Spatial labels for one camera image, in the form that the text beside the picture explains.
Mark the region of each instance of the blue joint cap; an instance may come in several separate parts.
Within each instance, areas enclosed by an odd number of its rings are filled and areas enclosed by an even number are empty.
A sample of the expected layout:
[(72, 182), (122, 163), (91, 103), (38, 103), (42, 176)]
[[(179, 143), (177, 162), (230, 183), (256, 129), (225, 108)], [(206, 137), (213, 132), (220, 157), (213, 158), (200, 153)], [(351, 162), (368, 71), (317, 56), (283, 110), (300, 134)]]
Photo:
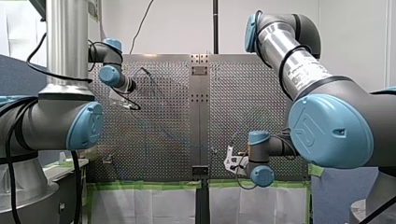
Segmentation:
[(250, 179), (257, 186), (266, 188), (274, 183), (274, 171), (266, 165), (260, 165), (253, 169), (250, 174)]
[(248, 133), (248, 144), (251, 146), (258, 145), (267, 141), (271, 134), (266, 131), (253, 131)]
[(28, 95), (9, 95), (9, 96), (0, 96), (0, 106), (9, 104), (13, 101), (19, 100), (21, 98), (29, 97)]
[(96, 145), (103, 128), (103, 108), (97, 102), (86, 104), (78, 113), (66, 139), (67, 150), (88, 149)]
[(245, 51), (255, 52), (256, 42), (256, 15), (251, 15), (247, 20), (247, 29), (245, 32)]
[(105, 65), (99, 71), (99, 79), (109, 87), (118, 87), (121, 82), (121, 74), (112, 65)]
[(353, 169), (372, 157), (374, 138), (364, 117), (327, 94), (307, 95), (289, 115), (290, 137), (301, 156), (321, 167)]
[(122, 44), (118, 39), (106, 38), (103, 42), (122, 52)]

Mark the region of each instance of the perforated metal panel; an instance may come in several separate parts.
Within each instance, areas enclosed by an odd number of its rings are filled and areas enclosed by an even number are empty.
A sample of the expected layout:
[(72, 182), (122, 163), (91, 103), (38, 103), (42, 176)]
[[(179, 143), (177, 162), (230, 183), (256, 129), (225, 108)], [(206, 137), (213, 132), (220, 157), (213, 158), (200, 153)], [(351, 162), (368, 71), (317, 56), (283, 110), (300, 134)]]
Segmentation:
[[(274, 72), (253, 55), (212, 55), (210, 61), (209, 164), (211, 178), (234, 178), (224, 169), (226, 148), (236, 134), (234, 150), (247, 150), (248, 132), (279, 133), (285, 127), (286, 99)], [(307, 177), (301, 158), (272, 157), (278, 180)]]
[(137, 84), (129, 97), (142, 107), (134, 112), (109, 102), (109, 88), (96, 78), (95, 67), (92, 91), (106, 116), (98, 158), (89, 169), (92, 181), (191, 179), (189, 61), (189, 55), (125, 57), (123, 73)]
[[(223, 166), (232, 135), (240, 132), (235, 150), (243, 151), (249, 131), (278, 133), (284, 127), (285, 98), (276, 75), (257, 57), (208, 59), (209, 74), (192, 76), (190, 55), (125, 56), (123, 72), (138, 88), (129, 97), (142, 107), (134, 112), (111, 104), (95, 67), (92, 91), (106, 115), (97, 158), (90, 162), (91, 181), (192, 180), (191, 166), (197, 164), (209, 165), (210, 178), (233, 178)], [(278, 180), (307, 176), (301, 158), (272, 158), (271, 165)]]

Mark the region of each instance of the wire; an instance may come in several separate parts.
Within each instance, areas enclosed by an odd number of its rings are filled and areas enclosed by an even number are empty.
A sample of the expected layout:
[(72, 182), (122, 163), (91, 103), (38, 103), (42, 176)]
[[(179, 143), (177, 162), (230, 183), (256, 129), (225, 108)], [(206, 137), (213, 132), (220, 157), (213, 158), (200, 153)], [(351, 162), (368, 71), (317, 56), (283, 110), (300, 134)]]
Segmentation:
[(285, 87), (285, 82), (283, 81), (283, 68), (285, 67), (286, 61), (288, 60), (288, 58), (296, 51), (301, 50), (301, 49), (305, 49), (306, 51), (308, 51), (309, 53), (311, 53), (311, 48), (309, 48), (309, 46), (307, 45), (298, 45), (296, 47), (294, 47), (293, 49), (290, 49), (286, 54), (285, 57), (283, 57), (282, 61), (280, 62), (280, 66), (279, 66), (279, 73), (278, 73), (278, 78), (279, 78), (279, 85), (282, 88), (283, 93), (285, 93), (285, 95), (293, 101), (293, 99), (291, 98), (290, 94), (288, 93), (288, 90)]
[(18, 210), (17, 210), (17, 190), (16, 190), (14, 165), (11, 156), (11, 138), (12, 135), (14, 134), (17, 123), (21, 121), (25, 112), (36, 102), (37, 102), (36, 97), (25, 97), (20, 100), (14, 101), (9, 105), (6, 105), (0, 110), (0, 118), (1, 118), (11, 109), (14, 109), (21, 105), (21, 108), (19, 109), (17, 116), (14, 119), (14, 122), (10, 126), (6, 137), (6, 156), (7, 156), (8, 172), (10, 178), (10, 186), (11, 186), (11, 212), (14, 218), (14, 222), (16, 224), (21, 224), (21, 220), (19, 218)]
[(37, 47), (35, 47), (35, 49), (33, 50), (33, 52), (29, 55), (29, 57), (27, 57), (27, 60), (26, 60), (27, 65), (28, 65), (30, 68), (32, 68), (33, 70), (35, 70), (35, 71), (37, 71), (37, 72), (39, 72), (39, 73), (45, 74), (46, 76), (49, 76), (49, 77), (56, 77), (56, 78), (63, 79), (63, 80), (85, 81), (85, 82), (91, 83), (91, 82), (92, 82), (92, 79), (90, 79), (90, 78), (78, 78), (78, 77), (65, 77), (65, 76), (60, 76), (60, 75), (56, 75), (56, 74), (53, 74), (53, 73), (48, 72), (48, 71), (44, 71), (44, 70), (42, 70), (41, 68), (38, 68), (38, 67), (36, 67), (35, 65), (33, 65), (32, 63), (30, 63), (30, 61), (32, 60), (32, 58), (35, 56), (35, 54), (36, 54), (36, 53), (38, 52), (38, 50), (41, 48), (41, 45), (43, 45), (43, 42), (44, 42), (44, 40), (46, 39), (46, 37), (47, 37), (47, 33), (44, 33), (43, 36), (41, 37), (41, 40), (40, 40), (40, 42), (38, 43)]
[(260, 51), (260, 40), (259, 40), (259, 17), (262, 14), (261, 10), (257, 10), (256, 15), (254, 16), (254, 22), (255, 22), (255, 29), (256, 29), (256, 49), (257, 49), (257, 53), (259, 54), (259, 58), (262, 60), (262, 62), (269, 68), (272, 68), (272, 66), (264, 60), (264, 58), (262, 57), (262, 52)]
[(148, 13), (149, 13), (149, 9), (151, 8), (151, 4), (154, 2), (154, 0), (151, 0), (148, 4), (148, 8), (146, 9), (145, 15), (143, 16), (142, 21), (140, 22), (139, 28), (137, 29), (136, 35), (134, 35), (134, 40), (132, 41), (132, 46), (131, 46), (131, 50), (129, 51), (129, 54), (132, 54), (132, 50), (134, 50), (134, 42), (136, 41), (137, 36), (140, 33), (140, 30), (142, 29), (142, 25), (143, 22), (145, 21)]
[[(242, 156), (242, 159), (244, 159), (244, 158), (246, 157), (247, 154), (248, 154), (248, 152), (245, 151), (244, 155)], [(239, 160), (239, 163), (238, 163), (238, 165), (236, 166), (236, 170), (235, 170), (235, 179), (236, 179), (236, 182), (238, 183), (239, 187), (241, 187), (241, 189), (246, 189), (246, 190), (255, 189), (255, 188), (257, 188), (257, 184), (254, 184), (253, 187), (248, 188), (248, 187), (243, 186), (242, 183), (241, 183), (241, 181), (239, 181), (239, 178), (238, 178), (238, 171), (239, 171), (239, 166), (241, 165), (242, 159)]]
[[(236, 135), (239, 134), (239, 133), (242, 133), (242, 132), (235, 132), (235, 133), (233, 134), (233, 136), (232, 136), (232, 138), (231, 138), (231, 142), (230, 142), (230, 145), (231, 145), (231, 146), (233, 146), (233, 141), (234, 141)], [(255, 188), (257, 187), (257, 184), (254, 184), (253, 187), (248, 188), (248, 187), (243, 186), (242, 183), (241, 183), (241, 181), (239, 181), (239, 178), (238, 178), (239, 167), (241, 166), (241, 162), (242, 162), (242, 160), (247, 156), (247, 154), (248, 154), (248, 152), (245, 151), (244, 154), (242, 155), (241, 160), (239, 160), (238, 165), (236, 166), (236, 170), (235, 170), (235, 179), (236, 179), (236, 182), (238, 183), (239, 187), (241, 187), (241, 189), (251, 190), (251, 189), (255, 189)]]
[(79, 170), (79, 163), (78, 163), (78, 154), (76, 151), (71, 151), (72, 158), (73, 158), (73, 165), (75, 168), (75, 176), (76, 176), (76, 210), (74, 216), (74, 223), (79, 224), (80, 221), (80, 212), (81, 212), (81, 171)]
[(129, 107), (130, 110), (141, 110), (142, 109), (142, 107), (138, 103), (136, 103), (136, 102), (130, 100), (129, 98), (123, 96), (124, 94), (129, 94), (129, 93), (122, 93), (122, 92), (116, 91), (116, 89), (114, 89), (114, 88), (111, 88), (111, 90), (113, 90), (118, 96), (122, 97), (124, 100), (126, 100), (129, 103), (135, 105), (135, 107), (131, 107), (130, 106)]
[[(90, 42), (90, 46), (88, 47), (88, 52), (89, 52), (88, 57), (90, 57), (90, 61), (93, 62), (92, 67), (88, 69), (88, 72), (91, 72), (93, 68), (96, 66), (96, 56), (98, 54), (98, 49), (91, 40), (88, 40), (88, 42)], [(91, 48), (93, 48), (93, 54), (95, 55), (95, 58), (92, 57)]]
[(381, 213), (383, 213), (385, 210), (387, 210), (389, 207), (391, 207), (395, 203), (396, 203), (396, 195), (393, 198), (389, 199), (386, 203), (382, 204), (372, 214), (370, 214), (370, 216), (365, 218), (359, 224), (367, 224), (367, 223), (369, 223), (370, 221), (372, 221), (374, 218), (378, 217)]
[(283, 137), (276, 135), (276, 134), (273, 134), (271, 136), (279, 139), (282, 142), (282, 147), (284, 147), (283, 144), (285, 144), (293, 152), (293, 156), (291, 158), (284, 156), (287, 160), (294, 161), (297, 158), (297, 152), (296, 152), (295, 148), (286, 139), (284, 139)]

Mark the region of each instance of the metal post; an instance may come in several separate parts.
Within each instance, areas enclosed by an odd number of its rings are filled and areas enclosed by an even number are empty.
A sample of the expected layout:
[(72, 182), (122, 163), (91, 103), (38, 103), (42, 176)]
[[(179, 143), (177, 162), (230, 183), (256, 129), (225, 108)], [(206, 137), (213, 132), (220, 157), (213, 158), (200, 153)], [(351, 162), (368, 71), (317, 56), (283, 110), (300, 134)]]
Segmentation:
[(213, 0), (213, 37), (213, 53), (219, 54), (219, 0)]
[[(88, 1), (47, 1), (47, 68), (51, 73), (88, 77)], [(88, 83), (48, 77), (40, 94), (69, 93), (93, 96)]]

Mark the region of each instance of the bracket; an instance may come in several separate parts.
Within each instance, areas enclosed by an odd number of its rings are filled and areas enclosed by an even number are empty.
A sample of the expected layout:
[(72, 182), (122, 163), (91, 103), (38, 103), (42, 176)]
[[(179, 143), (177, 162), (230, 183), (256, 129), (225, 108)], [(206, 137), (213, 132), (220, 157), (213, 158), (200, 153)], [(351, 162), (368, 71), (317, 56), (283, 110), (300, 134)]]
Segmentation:
[(248, 165), (248, 157), (247, 156), (233, 156), (233, 147), (227, 147), (227, 157), (224, 161), (224, 166), (227, 171), (230, 171), (233, 174), (238, 172), (238, 175), (247, 175), (245, 170)]

